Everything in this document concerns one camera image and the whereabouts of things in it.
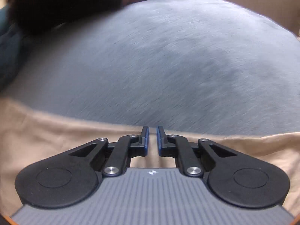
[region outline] metal screw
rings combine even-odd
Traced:
[[[106,174],[113,175],[113,174],[116,174],[119,172],[119,168],[117,168],[115,166],[109,166],[109,167],[104,168],[104,172]]]
[[[201,173],[201,169],[196,166],[192,166],[187,169],[187,172],[191,175],[197,175]]]

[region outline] black sleeve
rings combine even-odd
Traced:
[[[26,34],[44,33],[65,22],[116,10],[122,0],[14,0],[10,18]]]

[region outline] tan tablecloth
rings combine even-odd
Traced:
[[[127,134],[140,134],[141,127],[85,122],[31,110],[10,99],[0,99],[0,213],[12,215],[22,204],[14,188],[18,172],[25,166],[60,152],[105,137],[115,142]],[[208,138],[230,148],[277,165],[291,181],[284,207],[300,212],[300,133],[267,137],[222,137],[176,133],[196,142]],[[157,154],[156,132],[150,129],[147,157],[136,157],[132,167],[174,167],[172,158]]]

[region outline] beige fabric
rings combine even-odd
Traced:
[[[139,134],[140,127],[84,122],[33,111],[10,99],[0,99],[0,212],[12,215],[21,202],[14,188],[18,172],[41,159],[69,150],[99,137],[111,142],[127,134]],[[149,155],[136,157],[132,167],[174,167],[174,160],[157,154],[155,129],[150,130]],[[221,137],[175,133],[196,142],[209,138],[220,144],[260,158],[283,169],[291,180],[284,207],[300,212],[300,133],[268,137]]]

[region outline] gray ribbed plate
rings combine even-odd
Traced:
[[[86,200],[58,210],[25,205],[13,219],[19,225],[288,225],[281,206],[241,209],[218,200],[199,178],[177,168],[128,168],[106,178]]]

